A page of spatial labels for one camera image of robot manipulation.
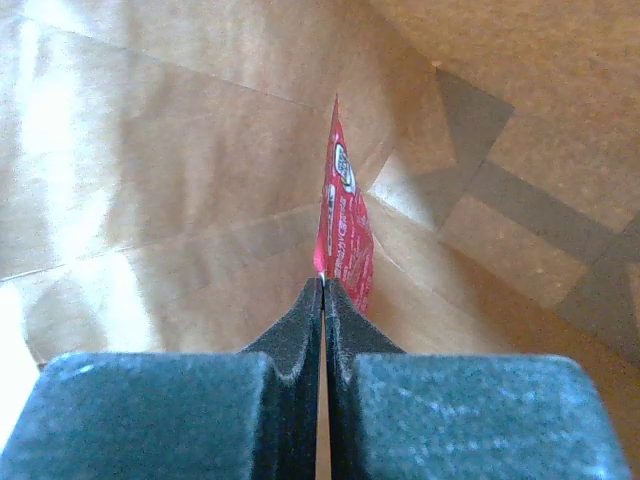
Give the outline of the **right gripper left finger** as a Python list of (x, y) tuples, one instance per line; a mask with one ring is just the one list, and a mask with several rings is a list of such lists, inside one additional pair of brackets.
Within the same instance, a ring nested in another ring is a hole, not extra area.
[(76, 353), (37, 380), (5, 479), (311, 479), (323, 289), (236, 353)]

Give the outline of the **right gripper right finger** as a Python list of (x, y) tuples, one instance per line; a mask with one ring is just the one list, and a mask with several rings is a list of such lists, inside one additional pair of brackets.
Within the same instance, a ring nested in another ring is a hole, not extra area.
[(336, 479), (627, 479), (590, 378), (555, 355), (417, 355), (324, 286)]

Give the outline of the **brown paper bag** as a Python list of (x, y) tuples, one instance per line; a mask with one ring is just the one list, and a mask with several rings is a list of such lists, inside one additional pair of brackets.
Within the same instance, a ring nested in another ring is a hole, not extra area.
[(338, 109), (369, 318), (552, 353), (639, 465), (635, 1), (5, 1), (1, 431), (72, 351), (226, 351), (314, 273)]

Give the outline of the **red snack packet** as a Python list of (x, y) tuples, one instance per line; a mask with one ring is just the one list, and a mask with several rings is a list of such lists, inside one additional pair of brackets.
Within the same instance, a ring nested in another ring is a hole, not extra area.
[(320, 278), (340, 281), (356, 309), (365, 314), (374, 274), (374, 239), (349, 160), (338, 101), (332, 110), (313, 261)]

